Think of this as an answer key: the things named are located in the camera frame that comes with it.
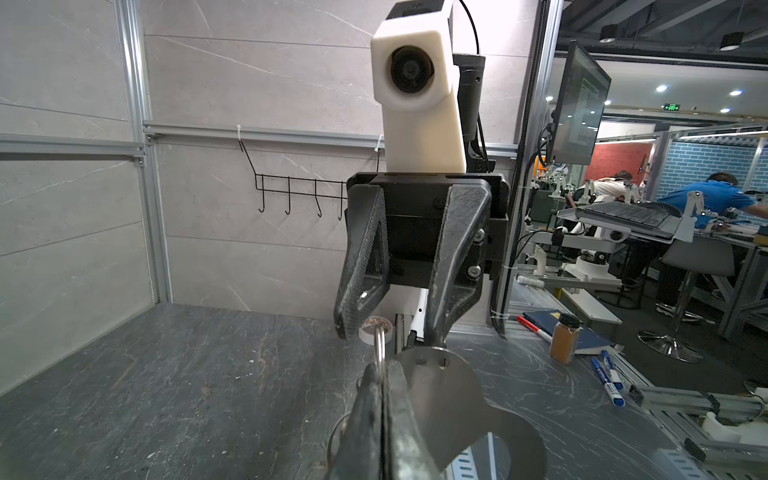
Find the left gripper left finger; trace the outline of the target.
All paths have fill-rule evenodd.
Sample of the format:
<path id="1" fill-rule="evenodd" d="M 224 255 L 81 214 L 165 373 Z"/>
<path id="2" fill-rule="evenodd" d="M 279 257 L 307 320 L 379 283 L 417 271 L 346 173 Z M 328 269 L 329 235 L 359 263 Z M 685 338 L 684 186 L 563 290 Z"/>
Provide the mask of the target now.
<path id="1" fill-rule="evenodd" d="M 382 382 L 378 367 L 369 364 L 347 421 L 327 479 L 380 479 L 382 472 Z"/>

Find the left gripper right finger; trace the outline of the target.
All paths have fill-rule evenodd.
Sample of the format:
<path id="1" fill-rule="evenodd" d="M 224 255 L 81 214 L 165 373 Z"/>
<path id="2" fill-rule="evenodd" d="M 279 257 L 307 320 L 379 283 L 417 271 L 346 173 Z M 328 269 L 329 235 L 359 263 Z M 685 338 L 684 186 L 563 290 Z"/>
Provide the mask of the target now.
<path id="1" fill-rule="evenodd" d="M 440 479 L 410 401 L 401 363 L 383 365 L 382 478 Z"/>

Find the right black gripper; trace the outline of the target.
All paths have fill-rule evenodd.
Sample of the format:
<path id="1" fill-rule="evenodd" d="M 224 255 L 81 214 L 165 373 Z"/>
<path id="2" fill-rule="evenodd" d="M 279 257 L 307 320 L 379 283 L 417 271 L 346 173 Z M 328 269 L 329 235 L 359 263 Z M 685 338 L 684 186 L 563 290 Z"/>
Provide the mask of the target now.
<path id="1" fill-rule="evenodd" d="M 483 272 L 492 280 L 501 273 L 508 183 L 499 173 L 360 172 L 346 186 L 347 248 L 333 309 L 336 333 L 344 340 L 355 336 L 390 283 L 426 288 L 430 279 L 423 339 L 444 346 L 454 323 L 479 301 Z M 483 230 L 485 241 L 476 243 Z"/>

